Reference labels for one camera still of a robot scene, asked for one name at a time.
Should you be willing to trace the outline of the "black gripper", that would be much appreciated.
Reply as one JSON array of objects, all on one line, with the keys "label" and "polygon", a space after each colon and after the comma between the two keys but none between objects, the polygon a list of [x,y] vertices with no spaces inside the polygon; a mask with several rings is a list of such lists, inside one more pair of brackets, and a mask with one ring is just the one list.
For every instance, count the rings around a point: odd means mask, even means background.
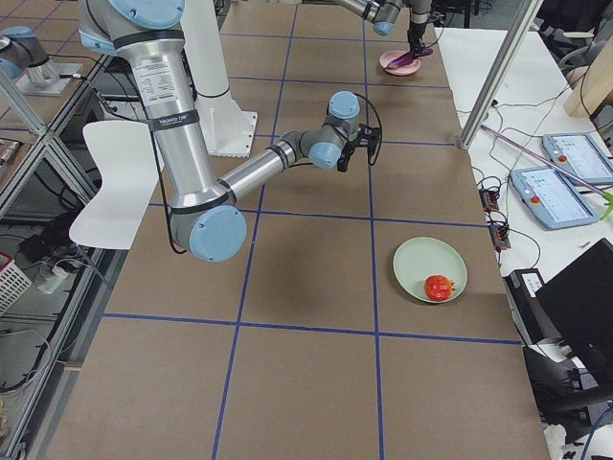
[{"label": "black gripper", "polygon": [[343,147],[340,158],[336,163],[336,170],[346,173],[354,152],[365,149],[368,155],[368,165],[374,166],[382,146],[382,127],[359,124],[355,137]]},{"label": "black gripper", "polygon": [[423,35],[429,22],[429,14],[411,15],[407,30],[409,52],[413,57],[428,56],[432,53],[423,42]]}]

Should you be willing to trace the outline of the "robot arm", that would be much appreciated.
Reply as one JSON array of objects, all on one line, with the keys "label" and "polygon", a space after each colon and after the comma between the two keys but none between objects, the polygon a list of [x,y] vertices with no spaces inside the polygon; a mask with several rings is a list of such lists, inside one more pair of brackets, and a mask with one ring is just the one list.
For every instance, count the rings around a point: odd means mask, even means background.
[{"label": "robot arm", "polygon": [[[316,130],[289,131],[260,154],[216,177],[193,97],[203,84],[202,60],[224,70],[216,12],[209,1],[81,1],[82,44],[125,59],[136,81],[153,146],[161,152],[173,187],[167,212],[170,241],[196,258],[232,258],[246,237],[238,199],[306,158],[320,169],[345,171],[357,148],[376,156],[382,130],[360,121],[360,97],[331,96]],[[189,56],[192,62],[184,63]]]},{"label": "robot arm", "polygon": [[429,0],[334,0],[333,3],[373,24],[378,35],[388,35],[394,28],[403,8],[409,9],[407,39],[409,53],[413,58],[428,54],[422,39],[429,22],[431,2]]}]

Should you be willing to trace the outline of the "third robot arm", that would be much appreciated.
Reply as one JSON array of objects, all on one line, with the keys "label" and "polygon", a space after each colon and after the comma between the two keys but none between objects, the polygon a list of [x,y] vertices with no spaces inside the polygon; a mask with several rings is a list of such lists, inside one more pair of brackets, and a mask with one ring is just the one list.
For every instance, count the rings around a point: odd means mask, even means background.
[{"label": "third robot arm", "polygon": [[14,26],[1,31],[1,69],[23,94],[59,96],[68,85],[60,77],[66,68],[79,70],[77,64],[53,61],[31,28]]}]

